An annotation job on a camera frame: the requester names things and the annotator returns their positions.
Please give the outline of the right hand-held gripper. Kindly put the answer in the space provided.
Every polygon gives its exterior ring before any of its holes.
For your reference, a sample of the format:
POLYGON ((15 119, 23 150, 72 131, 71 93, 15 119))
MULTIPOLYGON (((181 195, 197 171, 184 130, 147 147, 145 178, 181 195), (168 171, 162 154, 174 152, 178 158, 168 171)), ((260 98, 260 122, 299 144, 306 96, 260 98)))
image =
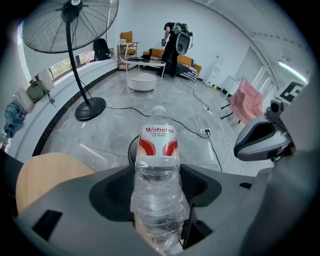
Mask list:
POLYGON ((234 155, 240 160, 270 160, 293 141, 295 153, 271 172, 260 209, 252 223, 253 250, 320 248, 320 79, 309 84, 281 114, 291 137, 270 140, 285 130, 266 117, 248 122, 234 155))

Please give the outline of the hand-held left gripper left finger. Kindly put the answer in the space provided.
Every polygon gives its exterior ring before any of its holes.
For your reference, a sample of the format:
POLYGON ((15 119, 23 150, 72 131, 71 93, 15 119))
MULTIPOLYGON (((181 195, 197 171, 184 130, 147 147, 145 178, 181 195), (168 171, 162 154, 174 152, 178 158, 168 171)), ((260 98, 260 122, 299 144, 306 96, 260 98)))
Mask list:
POLYGON ((18 216, 27 239, 46 256, 154 256, 130 211, 134 167, 62 182, 18 216))

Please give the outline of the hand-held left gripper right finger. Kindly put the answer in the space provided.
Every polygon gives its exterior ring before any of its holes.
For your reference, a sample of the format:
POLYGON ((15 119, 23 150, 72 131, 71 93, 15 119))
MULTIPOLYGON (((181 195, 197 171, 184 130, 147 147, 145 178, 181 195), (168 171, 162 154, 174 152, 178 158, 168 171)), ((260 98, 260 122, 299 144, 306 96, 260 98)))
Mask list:
POLYGON ((183 164, 181 171, 190 224, 180 255, 252 255, 247 237, 265 195, 265 170, 252 177, 183 164))

